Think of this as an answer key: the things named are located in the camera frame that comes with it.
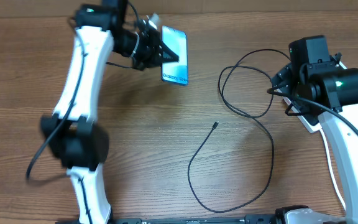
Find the Samsung Galaxy smartphone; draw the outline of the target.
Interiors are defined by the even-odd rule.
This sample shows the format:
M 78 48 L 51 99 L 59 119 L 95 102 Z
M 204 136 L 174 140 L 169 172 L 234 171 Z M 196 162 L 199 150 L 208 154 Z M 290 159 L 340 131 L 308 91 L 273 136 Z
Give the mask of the Samsung Galaxy smartphone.
M 172 27 L 162 27 L 162 80 L 177 85 L 188 84 L 187 35 Z

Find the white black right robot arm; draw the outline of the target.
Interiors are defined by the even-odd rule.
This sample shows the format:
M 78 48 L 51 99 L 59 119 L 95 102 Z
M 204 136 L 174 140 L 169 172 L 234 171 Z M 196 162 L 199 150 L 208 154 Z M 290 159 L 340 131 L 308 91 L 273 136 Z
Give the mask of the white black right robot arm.
M 277 223 L 358 223 L 358 68 L 346 68 L 331 55 L 325 36 L 288 46 L 290 63 L 273 78 L 267 92 L 288 101 L 286 114 L 297 116 L 310 132 L 331 146 L 344 191 L 345 215 L 335 217 L 295 205 L 276 210 Z

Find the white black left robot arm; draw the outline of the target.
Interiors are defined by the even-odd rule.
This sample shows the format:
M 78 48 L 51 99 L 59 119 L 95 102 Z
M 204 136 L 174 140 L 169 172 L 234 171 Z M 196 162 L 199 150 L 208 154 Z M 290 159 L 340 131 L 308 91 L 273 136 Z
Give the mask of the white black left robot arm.
M 60 160 L 75 190 L 78 223 L 113 220 L 103 177 L 109 135 L 98 124 L 99 92 L 111 54 L 130 58 L 134 70 L 179 60 L 162 40 L 158 15 L 136 19 L 133 31 L 124 28 L 129 6 L 128 1 L 82 4 L 68 19 L 74 46 L 67 80 L 53 113 L 40 120 L 43 147 Z

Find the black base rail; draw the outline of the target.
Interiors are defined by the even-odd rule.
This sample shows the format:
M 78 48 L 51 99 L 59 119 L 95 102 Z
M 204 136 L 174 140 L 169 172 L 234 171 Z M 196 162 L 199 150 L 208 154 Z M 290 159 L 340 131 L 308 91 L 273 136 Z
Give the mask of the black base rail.
M 110 219 L 108 224 L 274 224 L 275 215 L 245 215 L 234 218 L 166 218 L 142 220 L 140 218 Z

